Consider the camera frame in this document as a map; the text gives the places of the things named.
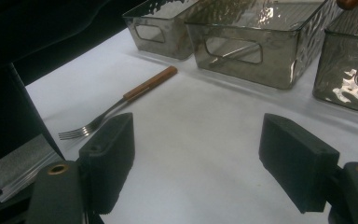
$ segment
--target wooden handle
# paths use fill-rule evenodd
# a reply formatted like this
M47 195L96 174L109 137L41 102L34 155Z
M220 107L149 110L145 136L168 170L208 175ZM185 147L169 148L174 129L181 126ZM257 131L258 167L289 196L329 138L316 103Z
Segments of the wooden handle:
M352 10L358 6L358 0L336 0L336 2L344 10Z
M135 89L127 92L123 95L123 98L126 101L133 101L146 93L147 91L152 90L153 88L156 88L159 84L166 81L168 78L173 77L178 72L178 70L173 67L169 66L164 71L158 73L157 75L151 77L146 82L142 83L141 85L137 86Z

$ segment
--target textured glass basket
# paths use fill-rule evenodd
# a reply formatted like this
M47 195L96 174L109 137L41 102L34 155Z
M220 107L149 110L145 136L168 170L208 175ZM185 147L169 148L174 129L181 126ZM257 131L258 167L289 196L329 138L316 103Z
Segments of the textured glass basket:
M344 11L325 32L313 95L358 110L358 7Z
M183 60L192 53L185 19L205 0L149 0L123 15L139 50Z
M339 12L332 0L219 0L186 25L198 67L291 89Z

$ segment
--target black foam block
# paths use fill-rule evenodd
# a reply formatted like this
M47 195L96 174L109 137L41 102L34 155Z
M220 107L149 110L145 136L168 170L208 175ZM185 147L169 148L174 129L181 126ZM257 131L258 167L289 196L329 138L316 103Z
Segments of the black foam block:
M322 212L322 187L339 152L290 119L266 114L259 157L301 213Z

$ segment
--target white table surface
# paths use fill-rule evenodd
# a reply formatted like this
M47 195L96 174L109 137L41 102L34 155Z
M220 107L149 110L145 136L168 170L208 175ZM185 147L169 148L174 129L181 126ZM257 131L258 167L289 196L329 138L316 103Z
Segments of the white table surface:
M201 70L139 51L128 30L26 87L67 160L89 138L60 141L169 65L179 72L118 113L132 112L133 167L106 224L328 223L301 215L258 159L265 113L292 119L358 161L358 112L315 100L319 59L290 91Z

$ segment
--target fork handle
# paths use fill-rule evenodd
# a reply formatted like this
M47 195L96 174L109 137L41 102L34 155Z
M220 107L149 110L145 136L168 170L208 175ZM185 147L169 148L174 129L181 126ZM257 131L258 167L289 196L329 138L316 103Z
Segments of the fork handle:
M163 83L170 77L173 77L177 72L178 72L177 68L175 68L174 66L169 66L164 71L151 77L146 82L135 87L133 90L125 93L123 95L123 98L127 102L134 101L134 100L138 99L141 95L146 93L147 91L151 91L152 89L156 88L159 84Z

